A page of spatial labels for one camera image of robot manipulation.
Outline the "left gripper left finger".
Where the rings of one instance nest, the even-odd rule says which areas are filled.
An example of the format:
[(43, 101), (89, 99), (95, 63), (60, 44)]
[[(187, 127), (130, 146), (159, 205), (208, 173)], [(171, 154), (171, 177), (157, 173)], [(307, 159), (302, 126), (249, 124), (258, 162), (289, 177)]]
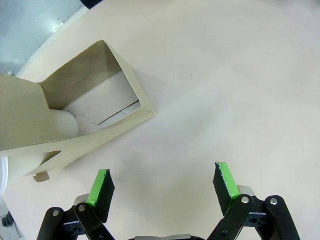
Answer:
[(89, 194), (80, 196), (68, 210), (49, 208), (43, 218), (38, 240), (113, 240), (105, 227), (115, 186), (109, 169), (97, 172)]

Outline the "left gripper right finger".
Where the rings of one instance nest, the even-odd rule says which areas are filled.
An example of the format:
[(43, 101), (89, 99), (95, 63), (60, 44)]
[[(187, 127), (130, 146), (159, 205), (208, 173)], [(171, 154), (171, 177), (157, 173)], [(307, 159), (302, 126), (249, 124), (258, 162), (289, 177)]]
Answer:
[(209, 240), (235, 240), (244, 227), (254, 228), (262, 240), (299, 239), (281, 196), (258, 199), (250, 187), (235, 183), (226, 162), (215, 163), (212, 182), (223, 218), (209, 235)]

